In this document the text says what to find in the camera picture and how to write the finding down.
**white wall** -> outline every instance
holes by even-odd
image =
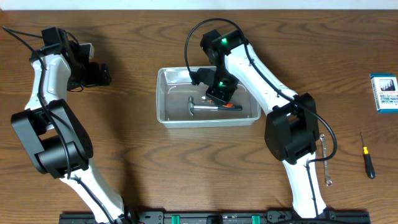
[[[398,0],[0,0],[2,10],[398,9]]]

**green tape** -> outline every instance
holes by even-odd
[[[180,224],[180,216],[172,215],[172,224]]]
[[[253,224],[261,224],[260,216],[259,215],[253,215],[251,217],[252,223]]]

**wooden table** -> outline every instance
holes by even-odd
[[[95,162],[126,202],[137,207],[191,210],[290,208],[283,165],[264,142],[265,116],[252,126],[166,129],[156,119],[155,88],[162,67],[184,66],[189,30],[209,17],[236,21],[258,56],[298,93],[309,92],[338,138],[330,161],[330,208],[368,210],[373,223],[398,222],[398,117],[377,114],[369,73],[398,73],[396,11],[7,11],[0,23],[33,34],[62,27],[95,46],[108,63],[111,86],[68,93],[68,104],[88,131]],[[201,35],[192,38],[191,65],[208,65]],[[24,37],[33,48],[42,40]],[[58,223],[62,212],[88,207],[50,175],[38,173],[11,128],[32,91],[30,52],[0,32],[0,222]],[[362,129],[376,170],[364,171]],[[330,138],[326,139],[331,148]]]

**silver wrench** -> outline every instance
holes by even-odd
[[[325,141],[325,135],[320,134],[319,139],[321,140],[321,145],[322,145],[322,152],[323,152],[323,157],[325,158],[328,156],[328,149],[326,148],[326,141]],[[333,182],[331,181],[331,178],[329,176],[329,168],[328,168],[328,161],[323,161],[323,167],[325,169],[325,183],[326,186],[332,186]]]

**yellow and black screwdriver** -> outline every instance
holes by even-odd
[[[374,179],[376,177],[376,174],[374,173],[374,168],[372,165],[371,155],[369,154],[368,147],[365,146],[365,140],[363,139],[362,131],[361,138],[363,146],[363,158],[365,159],[366,174],[370,179]]]

